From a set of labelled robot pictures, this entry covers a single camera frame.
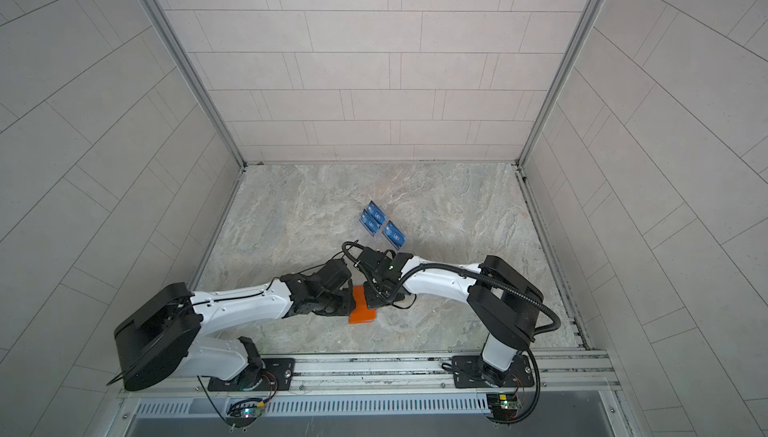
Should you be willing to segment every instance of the black mounting plate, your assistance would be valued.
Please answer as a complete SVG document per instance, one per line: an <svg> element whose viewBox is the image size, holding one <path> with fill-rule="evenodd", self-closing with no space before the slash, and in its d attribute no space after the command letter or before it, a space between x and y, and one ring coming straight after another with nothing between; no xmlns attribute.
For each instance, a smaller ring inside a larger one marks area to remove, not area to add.
<svg viewBox="0 0 768 437"><path fill-rule="evenodd" d="M482 362L480 355L453 355L451 357L451 364L458 369L458 374L453 373L453 383L456 389L485 389L491 387L482 379L472 379L469 375L481 374L482 368L478 366L478 363ZM535 382L533 375L529 372L525 372L525 369L530 369L531 364L528 362L528 357L525 355L517 355L512 361L512 365L509 366L510 377L504 382L503 387L517 387L518 379L520 379L521 387L533 387Z"/></svg>
<svg viewBox="0 0 768 437"><path fill-rule="evenodd" d="M293 378L295 359L264 359L264 370L277 377L277 390L288 390ZM269 392L270 383L266 379L247 392ZM232 381L212 377L208 382L208 392L241 392Z"/></svg>

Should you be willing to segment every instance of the blue packet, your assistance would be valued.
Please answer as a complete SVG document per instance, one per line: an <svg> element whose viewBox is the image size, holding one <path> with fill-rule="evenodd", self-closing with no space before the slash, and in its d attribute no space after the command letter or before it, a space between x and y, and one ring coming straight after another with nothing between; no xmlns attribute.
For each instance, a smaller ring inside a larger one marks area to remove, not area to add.
<svg viewBox="0 0 768 437"><path fill-rule="evenodd" d="M392 221L387 222L384 226L384 235L389 242L395 247L395 250L400 250L403 244L406 243L406 236L395 227Z"/></svg>
<svg viewBox="0 0 768 437"><path fill-rule="evenodd" d="M368 204L366 210L368 210L370 216L379 223L379 226L384 225L384 222L386 222L386 215L378 206L376 206L373 200Z"/></svg>
<svg viewBox="0 0 768 437"><path fill-rule="evenodd" d="M376 232L379 231L379 228L381 227L381 224L374 219L370 213L368 213L368 210L363 209L362 214L360 214L360 223L366 227L366 230L368 230L368 233L370 233L372 236L376 235Z"/></svg>

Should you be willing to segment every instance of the stone-patterned floor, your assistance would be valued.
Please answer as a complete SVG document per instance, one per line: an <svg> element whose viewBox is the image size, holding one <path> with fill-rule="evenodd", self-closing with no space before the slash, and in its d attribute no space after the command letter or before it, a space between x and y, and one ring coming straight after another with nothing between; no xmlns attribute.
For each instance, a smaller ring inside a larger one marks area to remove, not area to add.
<svg viewBox="0 0 768 437"><path fill-rule="evenodd" d="M250 166L198 288L265 283L324 262L345 240L373 247L358 221L370 200L406 234L403 250L446 263L498 255L540 288L544 303L565 320L508 163ZM352 271L355 284L362 283L362 275ZM541 316L540 325L546 322ZM565 327L538 336L534 346L577 345ZM465 303L422 295L408 310L379 309L373 323L309 315L221 333L222 338L241 335L267 354L474 350L488 332Z"/></svg>

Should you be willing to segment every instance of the orange object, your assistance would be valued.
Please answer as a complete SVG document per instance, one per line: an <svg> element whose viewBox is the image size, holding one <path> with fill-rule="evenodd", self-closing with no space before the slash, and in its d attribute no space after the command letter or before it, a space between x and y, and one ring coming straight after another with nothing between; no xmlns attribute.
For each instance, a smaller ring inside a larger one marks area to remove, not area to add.
<svg viewBox="0 0 768 437"><path fill-rule="evenodd" d="M369 309L366 302L366 293L362 286L352 288L352 296L355 297L355 309L350 314L350 323L373 322L376 319L376 309Z"/></svg>

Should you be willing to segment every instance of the side wall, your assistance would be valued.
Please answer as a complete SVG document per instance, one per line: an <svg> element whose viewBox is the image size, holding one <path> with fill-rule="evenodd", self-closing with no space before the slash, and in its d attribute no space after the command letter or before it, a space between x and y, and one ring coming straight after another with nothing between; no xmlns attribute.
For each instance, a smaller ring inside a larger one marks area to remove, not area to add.
<svg viewBox="0 0 768 437"><path fill-rule="evenodd" d="M647 435L768 429L767 19L606 0L524 168Z"/></svg>
<svg viewBox="0 0 768 437"><path fill-rule="evenodd" d="M158 0L250 162L513 160L586 0Z"/></svg>
<svg viewBox="0 0 768 437"><path fill-rule="evenodd" d="M82 435L114 327L192 277L236 174L137 0L0 0L4 435Z"/></svg>

